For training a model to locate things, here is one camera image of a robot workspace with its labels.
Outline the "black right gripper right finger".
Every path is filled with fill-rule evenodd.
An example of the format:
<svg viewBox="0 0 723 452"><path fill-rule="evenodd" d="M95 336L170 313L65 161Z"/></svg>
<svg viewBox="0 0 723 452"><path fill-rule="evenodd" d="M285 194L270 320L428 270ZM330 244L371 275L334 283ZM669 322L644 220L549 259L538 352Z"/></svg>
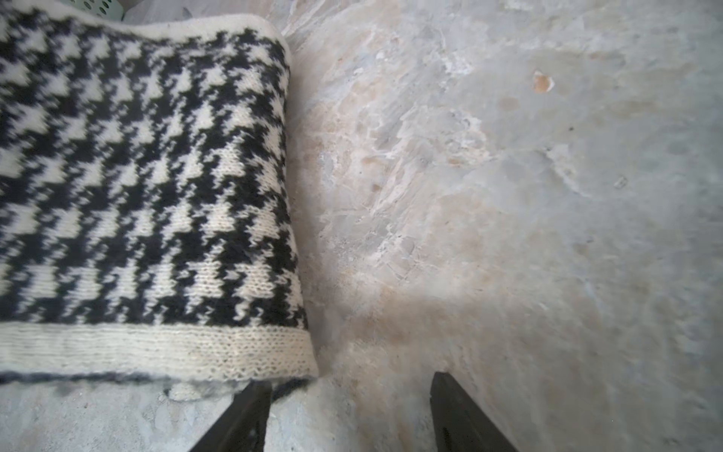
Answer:
<svg viewBox="0 0 723 452"><path fill-rule="evenodd" d="M449 373L434 374L430 408L440 452L518 451Z"/></svg>

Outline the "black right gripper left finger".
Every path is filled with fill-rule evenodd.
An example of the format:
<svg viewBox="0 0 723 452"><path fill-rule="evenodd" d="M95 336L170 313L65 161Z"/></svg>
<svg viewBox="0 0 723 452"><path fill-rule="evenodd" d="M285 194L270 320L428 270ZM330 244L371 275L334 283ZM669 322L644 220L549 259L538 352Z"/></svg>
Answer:
<svg viewBox="0 0 723 452"><path fill-rule="evenodd" d="M270 382L251 382L190 452L262 452L271 401Z"/></svg>

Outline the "black white houndstooth scarf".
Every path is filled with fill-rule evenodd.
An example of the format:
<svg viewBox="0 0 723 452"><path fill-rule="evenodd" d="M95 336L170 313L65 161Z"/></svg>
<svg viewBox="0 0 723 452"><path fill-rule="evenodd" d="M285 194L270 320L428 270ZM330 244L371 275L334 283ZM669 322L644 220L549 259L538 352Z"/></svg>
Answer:
<svg viewBox="0 0 723 452"><path fill-rule="evenodd" d="M310 380L291 53L248 14L129 26L1 5L1 380Z"/></svg>

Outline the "mint green plastic basket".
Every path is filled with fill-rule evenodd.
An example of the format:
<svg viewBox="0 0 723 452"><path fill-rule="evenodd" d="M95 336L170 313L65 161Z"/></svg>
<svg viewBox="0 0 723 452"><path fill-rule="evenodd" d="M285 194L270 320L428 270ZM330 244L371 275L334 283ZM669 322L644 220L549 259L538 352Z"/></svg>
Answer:
<svg viewBox="0 0 723 452"><path fill-rule="evenodd" d="M124 4L119 0L60 0L60 2L113 22L122 22L126 13Z"/></svg>

